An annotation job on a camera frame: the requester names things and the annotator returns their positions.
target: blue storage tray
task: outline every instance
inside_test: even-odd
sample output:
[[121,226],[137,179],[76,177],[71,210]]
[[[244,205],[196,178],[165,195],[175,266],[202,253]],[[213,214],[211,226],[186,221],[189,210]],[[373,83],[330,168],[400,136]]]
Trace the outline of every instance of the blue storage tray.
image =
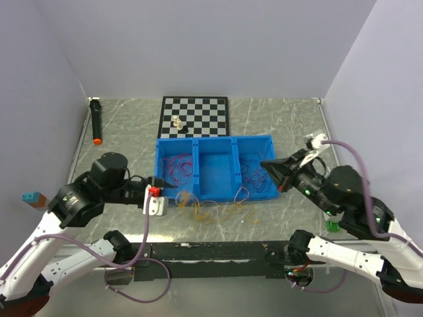
[[[178,188],[164,189],[174,199],[178,192],[195,194],[200,200],[232,201],[244,186],[248,200],[278,196],[260,161],[275,159],[272,136],[158,139],[155,176]],[[246,198],[242,190],[237,201]]]

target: gray marble surface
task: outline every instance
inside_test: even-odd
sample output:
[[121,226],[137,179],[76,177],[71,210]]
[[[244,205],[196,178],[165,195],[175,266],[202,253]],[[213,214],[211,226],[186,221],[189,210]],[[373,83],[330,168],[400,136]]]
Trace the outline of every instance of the gray marble surface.
[[[91,122],[88,124],[73,177],[89,170],[95,159],[107,152],[117,152],[129,160],[132,174],[150,176],[154,173],[155,144],[161,111],[160,99],[103,99],[103,144],[93,145]],[[304,147],[303,136],[315,130],[325,131],[320,106],[314,99],[232,98],[229,100],[231,135],[271,134],[276,156],[284,158]],[[332,151],[323,159],[336,166]],[[219,209],[204,207],[215,218],[222,218],[231,203]],[[287,240],[296,229],[311,231],[329,238],[344,240],[352,236],[344,231],[327,232],[323,213],[296,190],[278,199],[255,201],[240,207],[225,221],[198,222],[192,208],[170,207],[164,217],[152,217],[151,242],[206,242],[245,240]],[[247,221],[260,220],[253,224]],[[109,230],[118,229],[131,241],[140,241],[143,215],[136,206],[106,205],[104,213],[85,227],[78,240],[92,242]]]

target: gray wall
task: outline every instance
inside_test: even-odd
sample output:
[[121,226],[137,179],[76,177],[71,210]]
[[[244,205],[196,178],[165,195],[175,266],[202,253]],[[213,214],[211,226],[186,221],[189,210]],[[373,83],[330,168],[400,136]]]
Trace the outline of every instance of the gray wall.
[[[423,247],[423,2],[378,0],[326,96],[334,138],[353,145],[381,198]],[[351,163],[350,155],[338,152]],[[398,304],[400,316],[422,305]]]
[[33,1],[0,1],[0,264],[41,213],[24,192],[52,197],[65,184],[85,95]]
[[36,0],[88,96],[323,97],[375,0]]

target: chessboard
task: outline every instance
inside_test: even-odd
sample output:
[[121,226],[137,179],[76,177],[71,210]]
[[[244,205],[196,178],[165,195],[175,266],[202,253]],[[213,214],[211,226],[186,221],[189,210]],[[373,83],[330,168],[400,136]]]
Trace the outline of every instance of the chessboard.
[[[173,125],[178,116],[188,133]],[[164,96],[161,106],[158,139],[184,137],[225,137],[229,135],[227,97]]]

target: purple cable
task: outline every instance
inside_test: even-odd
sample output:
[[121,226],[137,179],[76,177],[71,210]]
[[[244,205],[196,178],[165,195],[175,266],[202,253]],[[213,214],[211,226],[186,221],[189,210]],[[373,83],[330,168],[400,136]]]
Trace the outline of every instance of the purple cable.
[[132,272],[130,269],[113,269],[111,271],[108,271],[106,274],[104,274],[104,284],[106,284],[106,287],[108,289],[110,289],[111,291],[114,291],[115,293],[117,293],[119,295],[122,295],[123,297],[125,297],[127,299],[130,299],[130,300],[132,300],[134,302],[139,302],[141,304],[149,304],[150,302],[156,302],[159,299],[161,299],[163,296],[166,295],[167,291],[171,287],[171,273],[169,272],[169,269],[166,267],[166,265],[163,262],[160,262],[159,260],[151,259],[151,258],[145,258],[145,259],[142,259],[142,260],[158,263],[161,266],[163,266],[163,268],[166,271],[166,274],[167,274],[167,284],[166,284],[165,290],[158,297],[156,297],[155,299],[149,299],[149,300],[136,299],[135,297],[129,296],[128,294],[125,294],[124,292],[121,292],[118,289],[115,289],[113,286],[110,286],[110,284],[107,282],[107,277],[111,273],[116,272],[116,271]]
[[[104,264],[110,266],[110,267],[114,267],[115,269],[120,269],[120,270],[124,270],[130,266],[133,266],[135,263],[137,263],[137,261],[141,258],[141,256],[143,255],[143,251],[145,248],[145,245],[147,243],[147,236],[148,236],[148,232],[149,232],[149,207],[150,207],[150,200],[151,197],[153,197],[153,193],[149,193],[147,196],[147,202],[145,204],[145,209],[147,210],[145,212],[145,220],[144,220],[144,235],[143,235],[143,240],[141,243],[141,246],[139,247],[139,250],[137,252],[137,254],[134,256],[134,258],[129,261],[128,263],[125,264],[115,264],[113,262],[108,261],[107,259],[103,258],[102,256],[98,255],[96,252],[92,251],[90,248],[86,247],[83,243],[76,241],[73,238],[67,237],[67,236],[63,236],[61,234],[45,234],[43,236],[38,236],[34,239],[35,242],[39,242],[41,240],[44,239],[49,239],[49,238],[54,238],[54,239],[60,239],[60,240],[64,240],[64,241],[68,241],[70,243],[73,243],[74,245],[80,247],[82,250],[88,252],[90,255],[92,255],[93,257],[95,257],[96,259],[100,260],[101,262],[103,262]],[[6,269],[6,271],[4,272],[4,274],[0,277],[0,280],[2,281],[6,281],[6,278],[10,275],[10,273],[12,272],[12,270],[16,267],[16,265],[19,263],[19,261],[24,257],[24,255],[31,249],[31,247],[33,247],[32,243],[28,243],[20,252],[19,254],[14,258],[14,260],[12,261],[12,263],[8,266],[8,268]],[[122,296],[125,296],[127,299],[132,299],[136,302],[155,302],[156,300],[159,300],[160,298],[162,298],[166,292],[169,290],[169,287],[171,286],[171,275],[169,273],[169,270],[167,269],[166,265],[163,264],[162,262],[160,262],[159,260],[156,259],[151,259],[151,258],[145,258],[144,260],[146,261],[152,261],[152,262],[156,262],[159,263],[161,266],[163,266],[166,270],[167,273],[167,286],[165,291],[158,296],[155,299],[152,300],[137,300],[137,299],[133,299],[130,296],[120,292],[120,291],[116,291],[115,289],[111,288],[113,291],[117,292],[118,294],[121,294]]]
[[320,293],[320,294],[323,294],[323,293],[330,293],[330,292],[333,292],[333,291],[336,291],[337,289],[339,289],[342,286],[342,284],[344,284],[347,275],[348,275],[348,271],[345,269],[344,270],[344,275],[342,276],[342,279],[339,281],[338,284],[336,284],[335,286],[333,286],[333,287],[331,287],[329,289],[322,289],[322,290],[320,290],[320,289],[306,289],[305,287],[303,288],[301,286],[298,286],[298,285],[292,283],[290,280],[288,280],[288,281],[296,289],[301,289],[302,291],[311,292],[311,293]]
[[408,241],[403,236],[400,236],[399,234],[396,234],[396,233],[378,233],[378,231],[376,229],[376,222],[375,222],[375,219],[373,217],[373,202],[371,200],[370,188],[369,188],[369,184],[367,182],[369,177],[367,175],[367,169],[365,167],[364,161],[361,158],[361,156],[358,154],[358,152],[351,145],[349,145],[345,142],[342,142],[342,141],[327,140],[327,141],[322,141],[322,144],[340,145],[341,147],[344,147],[345,149],[349,150],[351,152],[351,154],[354,156],[354,158],[355,158],[355,160],[358,164],[358,167],[360,169],[360,172],[362,174],[365,213],[367,215],[367,222],[368,222],[371,234],[373,236],[375,236],[376,238],[396,238],[396,239],[404,242],[405,244],[408,244],[410,246],[410,248],[414,252],[417,253],[418,256],[423,258],[423,253],[418,249],[418,247],[415,246],[413,243],[411,243],[411,241]]

